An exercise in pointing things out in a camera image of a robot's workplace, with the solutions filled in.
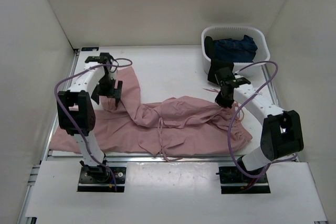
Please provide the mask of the pink trousers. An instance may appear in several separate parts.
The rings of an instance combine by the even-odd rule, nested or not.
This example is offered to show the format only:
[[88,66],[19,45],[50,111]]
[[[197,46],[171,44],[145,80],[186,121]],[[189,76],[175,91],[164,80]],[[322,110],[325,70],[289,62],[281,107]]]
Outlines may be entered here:
[[93,132],[101,150],[149,153],[154,156],[228,154],[252,139],[234,109],[183,96],[163,102],[141,102],[141,89],[133,68],[118,73],[123,82],[121,101],[101,97]]

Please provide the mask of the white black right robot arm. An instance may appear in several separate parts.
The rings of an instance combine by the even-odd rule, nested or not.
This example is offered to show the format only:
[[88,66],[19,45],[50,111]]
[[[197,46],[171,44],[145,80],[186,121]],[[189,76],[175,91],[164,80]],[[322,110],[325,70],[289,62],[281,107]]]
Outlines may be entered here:
[[215,78],[221,88],[216,103],[231,108],[237,102],[240,108],[236,113],[246,108],[262,125],[260,146],[233,160],[237,167],[236,177],[240,181],[259,178],[272,162],[283,161],[286,156],[303,150],[301,121],[296,111],[285,111],[272,104],[249,80],[233,74],[230,68],[217,70]]

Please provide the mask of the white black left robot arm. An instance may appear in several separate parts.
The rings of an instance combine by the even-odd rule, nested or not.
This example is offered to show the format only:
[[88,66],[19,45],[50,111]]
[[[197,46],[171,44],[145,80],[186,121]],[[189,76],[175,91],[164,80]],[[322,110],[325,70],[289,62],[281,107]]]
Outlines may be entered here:
[[117,60],[107,52],[89,56],[83,71],[70,77],[73,83],[67,90],[54,89],[59,126],[76,140],[83,155],[82,168],[98,182],[112,182],[114,174],[93,132],[96,115],[92,102],[99,103],[100,97],[120,102],[122,81],[116,80],[118,68]]

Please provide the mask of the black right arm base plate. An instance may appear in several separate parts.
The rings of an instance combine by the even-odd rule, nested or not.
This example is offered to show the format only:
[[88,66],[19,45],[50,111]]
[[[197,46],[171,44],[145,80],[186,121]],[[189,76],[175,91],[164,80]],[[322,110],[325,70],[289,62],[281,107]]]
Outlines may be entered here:
[[269,194],[271,193],[267,175],[259,179],[249,178],[235,166],[220,166],[219,176],[221,194]]

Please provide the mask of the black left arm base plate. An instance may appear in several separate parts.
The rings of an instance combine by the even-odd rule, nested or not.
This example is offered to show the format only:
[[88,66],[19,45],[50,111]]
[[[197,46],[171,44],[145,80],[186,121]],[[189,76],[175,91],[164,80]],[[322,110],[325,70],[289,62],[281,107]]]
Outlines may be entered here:
[[110,167],[115,180],[104,167],[82,166],[77,191],[95,193],[123,193],[127,175],[126,167]]

